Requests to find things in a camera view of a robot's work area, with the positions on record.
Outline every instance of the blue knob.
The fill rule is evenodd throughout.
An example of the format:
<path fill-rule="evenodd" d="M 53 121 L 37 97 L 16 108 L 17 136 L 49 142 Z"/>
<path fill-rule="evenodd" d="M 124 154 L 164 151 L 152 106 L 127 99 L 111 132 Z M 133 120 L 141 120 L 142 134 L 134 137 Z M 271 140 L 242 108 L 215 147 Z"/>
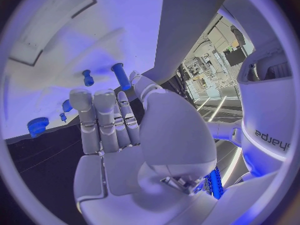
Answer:
<path fill-rule="evenodd" d="M 63 102 L 62 110 L 64 113 L 70 112 L 72 109 L 73 109 L 73 107 L 71 106 L 69 99 Z"/>
<path fill-rule="evenodd" d="M 27 124 L 28 131 L 32 138 L 35 138 L 37 134 L 40 134 L 46 130 L 49 125 L 49 119 L 46 117 L 38 117 Z"/>
<path fill-rule="evenodd" d="M 67 122 L 66 120 L 67 120 L 67 117 L 66 117 L 66 115 L 65 115 L 65 113 L 63 112 L 63 113 L 61 113 L 61 114 L 59 114 L 59 116 L 60 116 L 60 119 L 63 121 L 63 122 Z"/>
<path fill-rule="evenodd" d="M 84 84 L 87 87 L 92 86 L 94 84 L 94 79 L 90 76 L 91 71 L 90 70 L 84 70 L 82 74 L 84 76 Z"/>
<path fill-rule="evenodd" d="M 123 63 L 117 63 L 113 65 L 111 70 L 114 71 L 114 74 L 123 91 L 126 91 L 131 88 L 131 83 L 123 69 Z"/>

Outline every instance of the robotic hand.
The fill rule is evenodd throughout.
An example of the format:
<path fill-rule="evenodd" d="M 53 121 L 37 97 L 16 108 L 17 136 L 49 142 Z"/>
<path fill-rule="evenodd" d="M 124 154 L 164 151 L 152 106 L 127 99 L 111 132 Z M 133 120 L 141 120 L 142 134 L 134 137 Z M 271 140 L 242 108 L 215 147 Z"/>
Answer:
<path fill-rule="evenodd" d="M 191 203 L 212 209 L 215 198 L 193 192 L 217 162 L 205 121 L 185 99 L 147 77 L 134 71 L 130 81 L 145 110 L 140 127 L 123 91 L 117 99 L 111 89 L 94 96 L 70 92 L 85 153 L 74 179 L 79 211 L 89 224 L 181 224 L 179 215 Z M 210 209 L 201 209 L 197 220 Z"/>

